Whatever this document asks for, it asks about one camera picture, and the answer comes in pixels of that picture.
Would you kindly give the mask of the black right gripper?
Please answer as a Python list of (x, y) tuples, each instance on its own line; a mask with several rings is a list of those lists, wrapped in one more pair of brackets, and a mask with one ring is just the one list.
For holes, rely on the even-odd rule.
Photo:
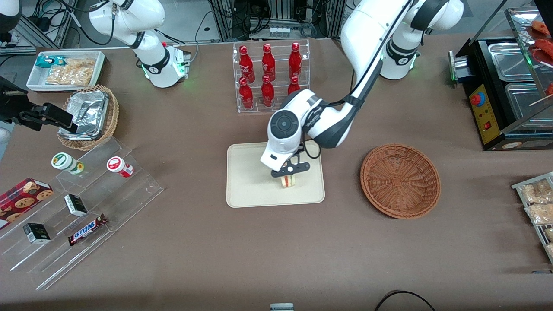
[(41, 130), (42, 126), (54, 125), (58, 128), (76, 133), (77, 124), (73, 115), (55, 106), (45, 103), (41, 111), (29, 111), (28, 91), (21, 89), (4, 77), (0, 77), (0, 120), (12, 123), (12, 118), (19, 116), (19, 124), (32, 130)]

